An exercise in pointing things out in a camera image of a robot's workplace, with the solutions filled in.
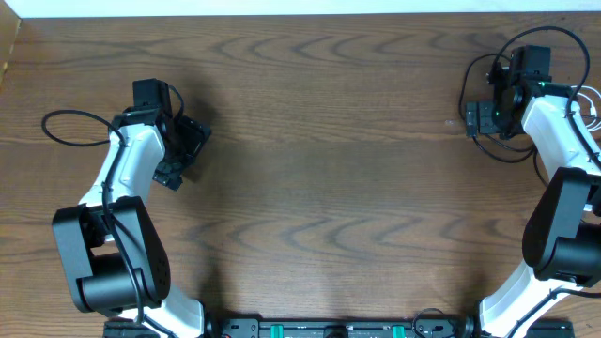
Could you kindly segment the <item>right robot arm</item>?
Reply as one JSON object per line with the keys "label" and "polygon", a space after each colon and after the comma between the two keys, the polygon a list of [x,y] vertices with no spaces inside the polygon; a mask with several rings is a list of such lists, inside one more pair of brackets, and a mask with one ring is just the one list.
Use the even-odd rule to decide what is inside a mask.
{"label": "right robot arm", "polygon": [[583,122],[578,87],[555,84],[550,49],[514,49],[508,66],[493,64],[492,100],[468,102],[463,119],[472,140],[498,143],[526,134],[527,157],[539,156],[546,189],[525,226],[522,260],[473,321],[475,337],[524,337],[551,307],[568,296],[596,298],[600,281],[600,228],[581,220],[600,212],[600,148]]}

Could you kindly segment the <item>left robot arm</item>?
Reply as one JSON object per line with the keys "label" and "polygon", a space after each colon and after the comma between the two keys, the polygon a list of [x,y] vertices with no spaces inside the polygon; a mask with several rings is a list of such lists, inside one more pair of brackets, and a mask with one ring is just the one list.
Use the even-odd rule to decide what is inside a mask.
{"label": "left robot arm", "polygon": [[132,84],[133,105],[105,125],[109,151],[90,190],[52,221],[72,301],[106,316],[106,337],[218,337],[203,304],[171,284],[170,264],[146,210],[152,182],[177,190],[210,129],[172,109],[177,90]]}

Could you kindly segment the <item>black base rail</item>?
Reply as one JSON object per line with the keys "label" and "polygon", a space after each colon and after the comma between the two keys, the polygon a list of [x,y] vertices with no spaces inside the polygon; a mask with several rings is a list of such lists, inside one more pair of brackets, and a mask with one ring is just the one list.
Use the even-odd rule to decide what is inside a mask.
{"label": "black base rail", "polygon": [[[162,333],[137,326],[131,322],[104,323],[105,338],[161,337]],[[473,325],[435,317],[409,321],[261,321],[257,319],[228,319],[214,330],[210,325],[198,337],[221,338],[412,338],[412,337],[476,337]],[[527,338],[574,338],[572,323],[561,320],[539,320],[532,324]]]}

